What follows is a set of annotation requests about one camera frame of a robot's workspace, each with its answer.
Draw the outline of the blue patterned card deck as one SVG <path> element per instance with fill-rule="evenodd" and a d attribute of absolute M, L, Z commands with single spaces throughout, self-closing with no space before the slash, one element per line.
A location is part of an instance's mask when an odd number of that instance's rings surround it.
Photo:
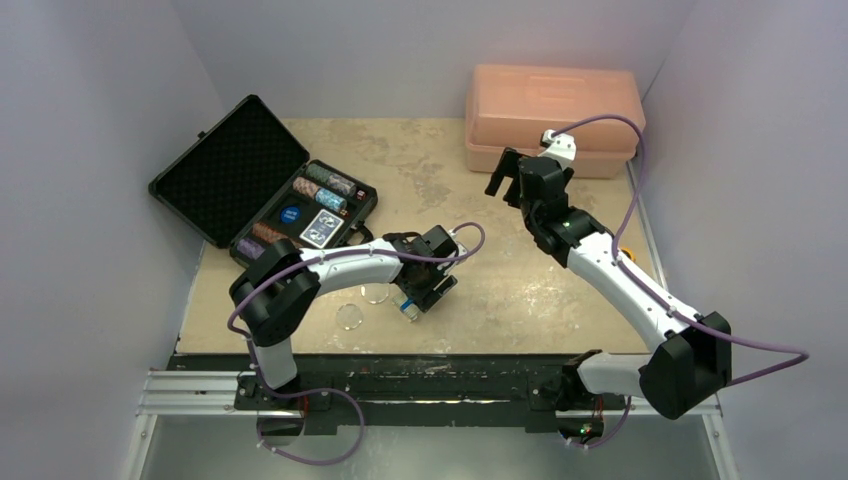
<path fill-rule="evenodd" d="M 315 248 L 325 248 L 344 226 L 344 220 L 328 210 L 321 209 L 300 233 L 299 238 Z"/>

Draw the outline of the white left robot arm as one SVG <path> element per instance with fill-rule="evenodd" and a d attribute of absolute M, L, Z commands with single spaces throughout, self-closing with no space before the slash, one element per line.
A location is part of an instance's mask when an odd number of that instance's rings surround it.
<path fill-rule="evenodd" d="M 369 284 L 394 285 L 398 309 L 415 320 L 456 285 L 453 269 L 473 253 L 440 225 L 424 234 L 390 233 L 332 249 L 298 249 L 289 240 L 273 244 L 229 290 L 231 317 L 246 324 L 243 335 L 263 378 L 260 397 L 275 409 L 297 399 L 291 337 L 317 298 Z"/>

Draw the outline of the clear round disc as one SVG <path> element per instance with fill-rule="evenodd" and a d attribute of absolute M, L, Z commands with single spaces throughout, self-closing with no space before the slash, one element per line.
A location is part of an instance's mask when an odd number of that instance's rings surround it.
<path fill-rule="evenodd" d="M 360 288 L 362 298 L 372 305 L 386 301 L 390 294 L 390 288 L 386 284 L 368 284 Z"/>
<path fill-rule="evenodd" d="M 363 321 L 364 314 L 355 304 L 342 305 L 336 312 L 337 324 L 346 331 L 357 329 Z"/>

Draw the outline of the blue striped card deck box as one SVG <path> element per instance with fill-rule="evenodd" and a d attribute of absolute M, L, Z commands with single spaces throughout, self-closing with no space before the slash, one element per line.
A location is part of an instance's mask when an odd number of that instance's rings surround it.
<path fill-rule="evenodd" d="M 394 301 L 394 304 L 410 322 L 415 322 L 418 320 L 421 311 L 411 299 L 397 300 Z"/>

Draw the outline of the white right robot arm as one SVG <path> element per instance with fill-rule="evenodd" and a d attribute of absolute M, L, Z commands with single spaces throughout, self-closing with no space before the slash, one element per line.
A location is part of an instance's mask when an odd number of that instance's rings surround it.
<path fill-rule="evenodd" d="M 510 179 L 504 200 L 520 209 L 536 246 L 598 291 L 648 349 L 641 356 L 590 350 L 570 360 L 562 398 L 584 407 L 601 394 L 639 397 L 677 419 L 730 384 L 730 324 L 676 299 L 615 250 L 611 231 L 570 205 L 565 188 L 572 175 L 554 159 L 507 148 L 485 190 L 493 196 Z"/>

